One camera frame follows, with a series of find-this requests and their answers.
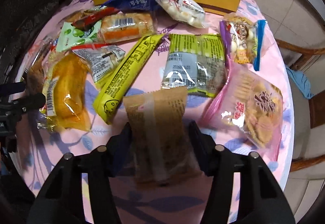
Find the screw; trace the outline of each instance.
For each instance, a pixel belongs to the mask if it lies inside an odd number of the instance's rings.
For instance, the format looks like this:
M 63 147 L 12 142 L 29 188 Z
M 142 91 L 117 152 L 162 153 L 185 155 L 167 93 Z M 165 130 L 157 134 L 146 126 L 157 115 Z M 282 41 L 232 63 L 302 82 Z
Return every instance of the screw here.
M 63 155 L 63 158 L 66 159 L 66 160 L 69 160 L 69 159 L 72 158 L 72 156 L 73 156 L 72 153 L 66 153 L 65 155 Z
M 105 145 L 101 145 L 101 146 L 98 146 L 97 147 L 97 151 L 100 152 L 100 153 L 103 153 L 107 150 L 106 146 Z
M 250 152 L 250 154 L 249 154 L 251 157 L 253 157 L 254 159 L 256 159 L 256 158 L 258 158 L 260 155 L 257 153 L 257 152 L 255 152 L 255 151 L 252 151 L 252 152 Z
M 221 145 L 221 144 L 217 144 L 217 145 L 215 146 L 215 149 L 216 149 L 217 151 L 223 151 L 223 150 L 225 149 L 225 147 L 224 147 L 223 145 Z

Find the chinese characters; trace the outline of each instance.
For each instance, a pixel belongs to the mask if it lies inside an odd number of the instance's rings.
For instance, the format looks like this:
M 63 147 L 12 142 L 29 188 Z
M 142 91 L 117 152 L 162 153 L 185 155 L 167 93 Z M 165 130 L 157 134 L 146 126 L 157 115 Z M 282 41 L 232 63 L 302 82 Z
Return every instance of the chinese characters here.
M 236 111 L 234 114 L 234 119 L 239 119 L 245 112 L 245 103 L 236 101 Z
M 260 106 L 261 110 L 264 112 L 274 112 L 275 111 L 275 103 L 271 100 L 271 95 L 266 91 L 262 91 L 259 95 L 255 95 L 255 103 Z
M 131 8 L 134 6 L 137 6 L 139 4 L 145 5 L 145 4 L 147 4 L 147 0 L 131 0 L 130 1 Z

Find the clear plastic bag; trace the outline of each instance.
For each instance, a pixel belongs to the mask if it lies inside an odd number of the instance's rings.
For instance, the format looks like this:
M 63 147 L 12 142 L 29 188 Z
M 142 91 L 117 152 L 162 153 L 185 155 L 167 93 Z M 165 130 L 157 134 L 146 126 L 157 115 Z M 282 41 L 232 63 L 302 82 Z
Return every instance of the clear plastic bag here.
M 196 28 L 206 28 L 205 11 L 194 0 L 156 0 L 157 3 L 179 22 Z
M 90 130 L 90 119 L 84 106 L 87 72 L 88 66 L 74 53 L 67 54 L 49 69 L 43 86 L 49 129 Z
M 116 45 L 84 44 L 71 48 L 72 52 L 86 60 L 97 88 L 105 85 L 107 78 L 123 60 L 125 51 Z
M 116 43 L 155 33 L 156 25 L 150 13 L 119 13 L 102 19 L 100 39 L 104 43 Z
M 42 62 L 49 53 L 56 37 L 57 31 L 54 31 L 43 38 L 38 45 L 32 47 L 33 54 L 28 60 L 23 74 L 23 78 L 26 80 L 26 90 L 31 95 L 42 92 L 45 81 Z
M 217 129 L 238 129 L 270 160 L 278 157 L 282 129 L 281 91 L 248 70 L 230 62 L 227 82 L 203 114 L 200 123 Z
M 226 52 L 230 54 L 230 58 L 234 62 L 239 64 L 251 63 L 254 65 L 254 70 L 259 71 L 266 23 L 265 20 L 253 23 L 235 13 L 224 16 L 220 22 L 220 34 Z
M 219 35 L 170 34 L 162 88 L 187 86 L 189 93 L 214 97 L 225 83 L 225 54 Z

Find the pink tablecloth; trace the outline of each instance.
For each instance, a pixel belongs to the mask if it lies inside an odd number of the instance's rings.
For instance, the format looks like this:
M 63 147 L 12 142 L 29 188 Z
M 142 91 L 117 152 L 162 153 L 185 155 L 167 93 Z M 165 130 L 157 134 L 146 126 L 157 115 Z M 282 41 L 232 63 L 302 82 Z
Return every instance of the pink tablecloth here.
M 47 33 L 51 32 L 62 18 L 76 10 L 91 6 L 93 6 L 92 0 L 73 0 L 69 6 L 64 7 L 46 24 L 35 44 Z M 254 0 L 241 0 L 238 13 L 253 22 L 258 19 L 264 19 Z M 215 27 L 209 28 L 209 32 L 217 32 L 221 18 L 215 14 L 207 14 L 207 20 L 211 25 L 215 25 Z M 158 26 L 159 32 L 166 34 L 171 32 L 183 34 L 207 32 L 206 29 L 199 30 L 177 23 L 167 16 L 158 18 Z M 120 45 L 120 47 L 128 52 L 134 43 L 135 41 L 129 42 Z M 165 39 L 154 51 L 132 87 L 126 93 L 127 95 L 160 89 L 168 48 L 169 41 Z M 261 70 L 257 74 L 280 88 L 284 98 L 282 141 L 278 161 L 270 162 L 266 157 L 263 159 L 281 187 L 284 188 L 293 151 L 294 113 L 288 76 L 281 54 L 268 26 L 265 28 L 262 50 L 264 56 L 261 59 Z M 25 56 L 20 73 L 22 73 L 24 63 L 28 60 L 30 54 L 31 52 Z M 17 76 L 17 81 L 20 80 L 20 77 L 21 74 Z M 105 145 L 112 135 L 119 134 L 127 122 L 125 108 L 122 104 L 118 109 L 113 124 L 105 124 L 96 115 L 92 107 L 97 94 L 98 91 L 94 87 L 91 76 L 88 75 L 85 104 L 92 121 L 90 132 L 69 129 L 61 134 L 50 134 L 44 129 L 38 130 L 35 122 L 37 114 L 26 115 L 17 126 L 18 152 L 16 166 L 27 186 L 35 195 L 38 194 L 45 179 L 64 153 L 72 152 L 74 155 L 89 153 L 97 146 Z M 186 119 L 198 120 L 210 100 L 205 97 L 188 96 L 184 117 Z M 247 155 L 253 149 L 251 144 L 243 141 L 236 134 L 225 134 L 204 128 L 201 128 L 201 130 L 203 133 L 211 135 L 217 144 L 225 145 L 234 153 Z M 151 191 L 139 191 L 135 188 L 132 175 L 118 176 L 111 179 L 112 192 L 116 197 L 115 201 L 122 222 L 134 224 L 198 224 L 203 215 L 211 183 L 211 177 L 208 178 L 202 175 L 192 178 L 181 185 L 157 188 Z M 87 175 L 83 175 L 82 186 L 85 215 L 87 220 L 92 222 Z M 239 176 L 235 175 L 229 222 L 233 222 L 237 218 L 239 186 Z

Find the chair armrest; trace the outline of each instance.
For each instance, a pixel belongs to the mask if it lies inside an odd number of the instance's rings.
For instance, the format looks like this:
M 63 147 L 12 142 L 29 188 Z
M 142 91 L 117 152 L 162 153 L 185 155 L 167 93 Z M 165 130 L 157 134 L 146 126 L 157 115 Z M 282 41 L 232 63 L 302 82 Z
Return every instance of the chair armrest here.
M 322 55 L 325 54 L 325 48 L 319 48 L 319 49 L 307 49 L 302 48 L 294 44 L 287 43 L 285 41 L 275 39 L 277 42 L 277 45 L 283 49 L 287 49 L 289 51 L 293 51 L 296 53 L 300 53 L 303 55 Z

